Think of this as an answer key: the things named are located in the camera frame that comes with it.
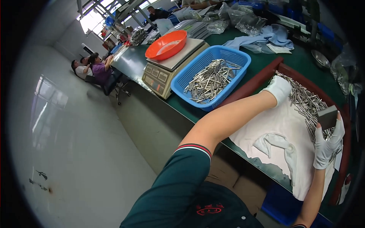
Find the red embroidered logo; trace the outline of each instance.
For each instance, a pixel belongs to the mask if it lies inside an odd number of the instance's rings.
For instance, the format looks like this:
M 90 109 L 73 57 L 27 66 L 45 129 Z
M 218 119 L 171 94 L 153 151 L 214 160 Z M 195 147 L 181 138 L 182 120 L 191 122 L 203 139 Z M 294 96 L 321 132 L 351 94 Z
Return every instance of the red embroidered logo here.
M 221 203 L 216 204 L 216 207 L 213 207 L 212 205 L 204 206 L 203 209 L 200 209 L 200 205 L 196 206 L 196 209 L 198 210 L 196 213 L 199 215 L 206 215 L 206 214 L 215 214 L 222 211 L 223 205 Z

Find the orange plastic bowl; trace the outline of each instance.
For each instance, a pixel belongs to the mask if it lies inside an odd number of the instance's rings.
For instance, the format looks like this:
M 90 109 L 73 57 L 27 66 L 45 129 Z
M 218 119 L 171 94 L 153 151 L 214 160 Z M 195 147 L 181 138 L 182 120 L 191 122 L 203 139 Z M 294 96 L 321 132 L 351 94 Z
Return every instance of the orange plastic bowl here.
M 182 50 L 186 43 L 187 33 L 177 30 L 168 33 L 153 42 L 146 51 L 146 57 L 155 60 L 165 60 Z

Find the green polo shirt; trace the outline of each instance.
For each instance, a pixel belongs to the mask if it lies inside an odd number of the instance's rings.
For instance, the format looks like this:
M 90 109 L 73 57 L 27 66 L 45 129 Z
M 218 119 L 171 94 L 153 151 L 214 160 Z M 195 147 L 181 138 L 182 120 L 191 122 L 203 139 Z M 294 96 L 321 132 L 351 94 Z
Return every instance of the green polo shirt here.
M 263 228 L 231 190 L 204 181 L 211 157 L 203 146 L 179 146 L 120 227 Z

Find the purple shirt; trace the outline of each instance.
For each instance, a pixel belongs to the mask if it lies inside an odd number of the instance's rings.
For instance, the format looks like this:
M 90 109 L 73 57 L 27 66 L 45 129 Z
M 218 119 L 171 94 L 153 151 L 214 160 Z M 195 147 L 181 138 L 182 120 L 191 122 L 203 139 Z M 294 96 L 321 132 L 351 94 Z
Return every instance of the purple shirt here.
M 105 70 L 104 63 L 95 63 L 92 66 L 92 73 L 94 74 L 95 79 L 102 84 L 107 81 L 112 72 L 113 70 L 111 68 Z

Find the window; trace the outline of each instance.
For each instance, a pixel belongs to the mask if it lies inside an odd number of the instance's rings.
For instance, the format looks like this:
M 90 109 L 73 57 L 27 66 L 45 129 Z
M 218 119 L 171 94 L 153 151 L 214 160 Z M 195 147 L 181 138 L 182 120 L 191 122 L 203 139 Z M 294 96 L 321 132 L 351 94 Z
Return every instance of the window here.
M 147 0 L 144 3 L 142 3 L 139 7 L 141 9 L 145 9 L 151 3 L 156 2 L 156 1 L 158 1 L 158 0 Z M 104 7 L 106 7 L 108 10 L 110 10 L 111 13 L 114 13 L 122 5 L 120 3 L 118 3 L 117 5 L 113 6 L 113 4 L 111 4 L 113 2 L 114 2 L 114 0 L 103 0 L 103 1 L 101 1 L 101 4 Z M 84 8 L 85 10 L 83 12 L 86 12 L 88 9 L 90 9 L 90 7 L 92 7 L 92 5 L 94 3 L 95 2 L 91 2 L 88 6 L 86 6 Z M 96 5 L 95 9 L 91 10 L 89 13 L 84 15 L 84 17 L 82 19 L 80 19 L 80 16 L 78 16 L 76 19 L 80 21 L 84 33 L 87 33 L 88 31 L 93 31 L 95 34 L 98 34 L 100 36 L 101 31 L 104 28 L 104 23 L 105 23 L 105 20 L 102 17 L 102 15 L 106 16 L 107 15 L 106 11 L 100 5 Z M 127 17 L 123 21 L 123 23 L 125 23 L 130 18 L 132 18 L 132 17 L 131 16 Z

